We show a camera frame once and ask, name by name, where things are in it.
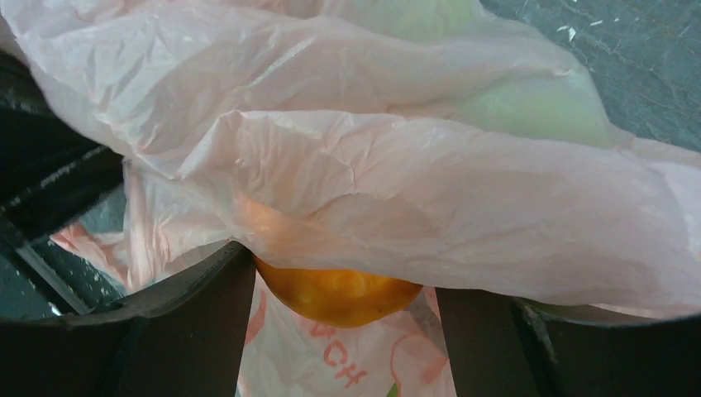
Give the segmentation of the fake green apple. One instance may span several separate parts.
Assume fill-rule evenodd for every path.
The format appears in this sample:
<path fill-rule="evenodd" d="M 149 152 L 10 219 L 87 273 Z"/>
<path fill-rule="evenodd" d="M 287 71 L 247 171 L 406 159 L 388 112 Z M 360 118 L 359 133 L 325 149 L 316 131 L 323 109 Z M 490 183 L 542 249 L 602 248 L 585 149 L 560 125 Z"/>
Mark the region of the fake green apple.
<path fill-rule="evenodd" d="M 611 147 L 614 133 L 587 74 L 509 78 L 471 94 L 458 118 L 482 130 Z"/>

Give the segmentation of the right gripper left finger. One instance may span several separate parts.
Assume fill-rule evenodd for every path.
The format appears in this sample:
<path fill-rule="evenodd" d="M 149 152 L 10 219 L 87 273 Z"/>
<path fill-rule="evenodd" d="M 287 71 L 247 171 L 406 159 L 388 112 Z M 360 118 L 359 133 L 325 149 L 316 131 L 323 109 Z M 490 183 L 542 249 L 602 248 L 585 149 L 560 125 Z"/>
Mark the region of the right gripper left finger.
<path fill-rule="evenodd" d="M 251 252 L 205 260 L 84 315 L 1 322 L 4 396 L 233 396 L 253 298 Z"/>

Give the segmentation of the pink plastic bag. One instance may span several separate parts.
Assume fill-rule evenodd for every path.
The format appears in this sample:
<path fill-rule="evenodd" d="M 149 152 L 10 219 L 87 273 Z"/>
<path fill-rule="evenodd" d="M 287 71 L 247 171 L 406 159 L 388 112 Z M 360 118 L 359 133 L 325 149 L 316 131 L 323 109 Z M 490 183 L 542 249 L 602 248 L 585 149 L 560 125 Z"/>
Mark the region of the pink plastic bag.
<path fill-rule="evenodd" d="M 536 31 L 448 1 L 4 1 L 51 109 L 125 157 L 115 253 L 140 289 L 239 242 L 357 270 L 662 318 L 700 310 L 700 157 L 482 130 L 509 78 L 587 74 Z"/>

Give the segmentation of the fake orange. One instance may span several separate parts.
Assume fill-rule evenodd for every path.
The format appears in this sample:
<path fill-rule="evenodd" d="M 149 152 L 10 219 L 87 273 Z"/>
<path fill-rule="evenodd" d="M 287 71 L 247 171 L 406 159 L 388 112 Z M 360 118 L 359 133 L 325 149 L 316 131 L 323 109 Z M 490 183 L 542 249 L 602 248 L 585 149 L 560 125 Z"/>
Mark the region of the fake orange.
<path fill-rule="evenodd" d="M 307 319 L 357 328 L 404 310 L 423 286 L 357 270 L 280 269 L 255 257 L 258 273 L 285 306 Z"/>

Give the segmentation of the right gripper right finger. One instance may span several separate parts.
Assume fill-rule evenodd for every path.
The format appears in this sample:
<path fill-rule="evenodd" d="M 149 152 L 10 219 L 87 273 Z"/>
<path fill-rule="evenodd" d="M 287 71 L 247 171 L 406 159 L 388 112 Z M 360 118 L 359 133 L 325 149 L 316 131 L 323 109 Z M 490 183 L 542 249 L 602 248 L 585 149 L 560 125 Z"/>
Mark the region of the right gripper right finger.
<path fill-rule="evenodd" d="M 438 289 L 459 396 L 697 396 L 700 318 Z"/>

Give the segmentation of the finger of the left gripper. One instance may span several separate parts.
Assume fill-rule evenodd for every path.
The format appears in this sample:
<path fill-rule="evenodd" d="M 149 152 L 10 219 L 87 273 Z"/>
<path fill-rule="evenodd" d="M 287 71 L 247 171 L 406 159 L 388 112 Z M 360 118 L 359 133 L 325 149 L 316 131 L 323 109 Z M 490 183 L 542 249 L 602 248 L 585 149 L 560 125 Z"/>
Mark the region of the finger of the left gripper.
<path fill-rule="evenodd" d="M 119 289 L 52 236 L 122 187 L 122 158 L 50 110 L 29 69 L 1 55 L 1 315 L 87 313 Z"/>

